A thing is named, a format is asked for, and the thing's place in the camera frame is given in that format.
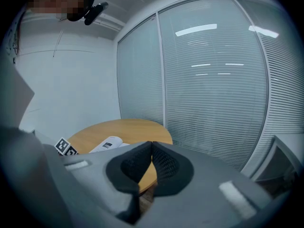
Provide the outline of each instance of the ceiling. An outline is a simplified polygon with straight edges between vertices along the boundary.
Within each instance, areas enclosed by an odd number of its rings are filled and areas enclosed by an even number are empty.
[[[125,26],[132,16],[132,11],[139,10],[153,0],[95,0],[93,5],[107,2],[108,8],[95,20],[94,24],[100,25],[100,30],[108,34],[106,38],[114,39],[117,33]],[[34,14],[27,11],[22,23],[41,19],[56,19],[46,14]]]

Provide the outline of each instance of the round wooden table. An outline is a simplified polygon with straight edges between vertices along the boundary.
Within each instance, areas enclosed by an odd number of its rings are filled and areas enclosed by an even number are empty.
[[[172,144],[172,138],[162,125],[143,119],[119,119],[87,127],[68,139],[80,154],[89,153],[109,136],[120,137],[124,143],[159,141]],[[146,191],[156,182],[156,170],[150,164],[139,182],[139,192]]]

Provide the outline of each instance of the person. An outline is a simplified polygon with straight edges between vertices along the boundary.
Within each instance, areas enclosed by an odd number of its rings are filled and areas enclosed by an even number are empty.
[[[94,0],[28,0],[12,21],[0,46],[0,125],[18,127],[34,92],[15,69],[19,51],[20,25],[27,10],[60,15],[60,19],[77,21],[91,8]]]

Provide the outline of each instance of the table top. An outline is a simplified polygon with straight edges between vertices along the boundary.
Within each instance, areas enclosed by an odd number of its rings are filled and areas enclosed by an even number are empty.
[[[144,119],[119,119],[87,127],[68,139],[73,147],[85,154],[93,150],[109,136],[120,137],[124,143],[159,141],[172,144],[172,138],[162,125]],[[156,182],[156,170],[152,162],[139,182],[139,192],[143,192]]]

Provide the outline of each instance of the black mesh cushion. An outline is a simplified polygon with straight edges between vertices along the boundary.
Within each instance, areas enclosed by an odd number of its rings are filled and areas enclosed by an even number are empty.
[[[179,193],[188,185],[194,174],[193,165],[186,157],[158,142],[152,143],[152,162],[158,183],[154,197]]]
[[[113,186],[121,192],[139,194],[138,183],[151,164],[151,142],[114,157],[105,172]]]

